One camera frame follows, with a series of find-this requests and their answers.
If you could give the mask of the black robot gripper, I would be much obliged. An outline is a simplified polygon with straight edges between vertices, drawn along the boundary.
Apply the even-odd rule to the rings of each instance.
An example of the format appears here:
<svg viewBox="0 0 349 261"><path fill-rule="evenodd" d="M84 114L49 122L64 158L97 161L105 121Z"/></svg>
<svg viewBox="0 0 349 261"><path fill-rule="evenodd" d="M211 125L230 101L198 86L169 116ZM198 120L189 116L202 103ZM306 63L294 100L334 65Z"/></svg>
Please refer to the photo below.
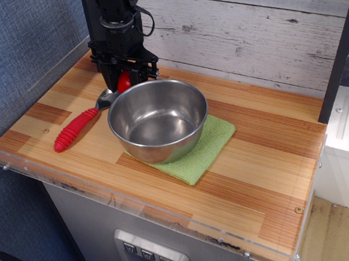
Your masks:
<svg viewBox="0 0 349 261"><path fill-rule="evenodd" d="M158 78L158 57L143 47L143 38L150 34L143 32L141 17L128 17L120 22L101 19L100 24L107 50L100 55L99 71L110 91L118 89L122 71L129 72L131 85Z"/></svg>

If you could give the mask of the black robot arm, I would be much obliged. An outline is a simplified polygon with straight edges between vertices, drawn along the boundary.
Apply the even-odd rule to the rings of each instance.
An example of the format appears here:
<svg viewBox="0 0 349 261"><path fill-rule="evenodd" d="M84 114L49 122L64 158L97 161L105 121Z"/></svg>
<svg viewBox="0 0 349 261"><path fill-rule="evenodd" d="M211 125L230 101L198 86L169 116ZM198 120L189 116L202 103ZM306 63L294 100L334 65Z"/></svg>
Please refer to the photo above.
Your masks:
<svg viewBox="0 0 349 261"><path fill-rule="evenodd" d="M144 46L142 15L153 16L139 0L81 0L89 29L92 61L109 90L122 93L131 86L156 79L158 56Z"/></svg>

